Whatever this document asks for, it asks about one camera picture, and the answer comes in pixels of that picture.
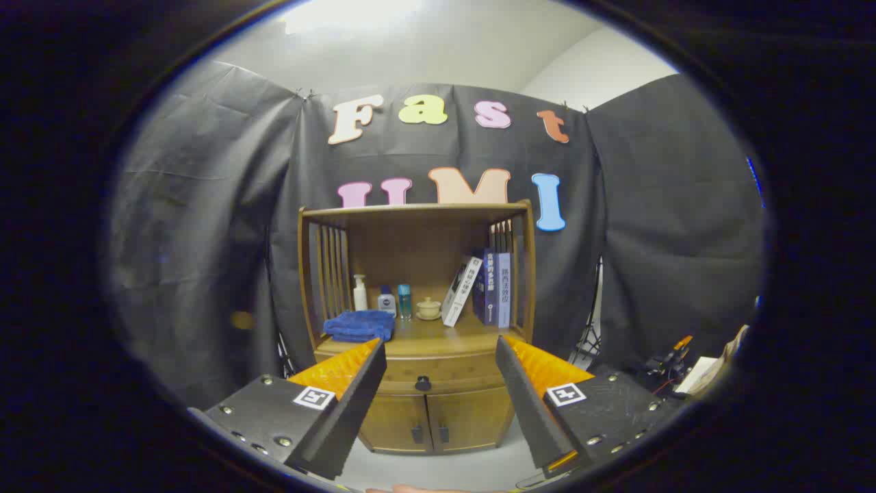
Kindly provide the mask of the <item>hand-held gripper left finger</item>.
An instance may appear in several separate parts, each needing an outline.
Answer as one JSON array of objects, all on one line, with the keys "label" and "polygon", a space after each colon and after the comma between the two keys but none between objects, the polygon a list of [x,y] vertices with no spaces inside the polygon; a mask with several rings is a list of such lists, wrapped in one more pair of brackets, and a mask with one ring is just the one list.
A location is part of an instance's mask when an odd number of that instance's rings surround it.
[{"label": "hand-held gripper left finger", "polygon": [[386,371],[373,339],[284,379],[264,374],[188,415],[241,455],[280,475],[342,473]]}]

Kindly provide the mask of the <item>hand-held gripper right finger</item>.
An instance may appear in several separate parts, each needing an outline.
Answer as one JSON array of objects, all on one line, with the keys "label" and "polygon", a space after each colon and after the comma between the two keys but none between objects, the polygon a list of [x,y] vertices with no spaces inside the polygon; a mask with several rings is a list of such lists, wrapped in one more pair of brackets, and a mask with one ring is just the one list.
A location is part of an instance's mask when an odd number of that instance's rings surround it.
[{"label": "hand-held gripper right finger", "polygon": [[535,467],[548,479],[609,462],[676,415],[678,402],[612,369],[591,374],[518,339],[498,337],[495,364]]}]

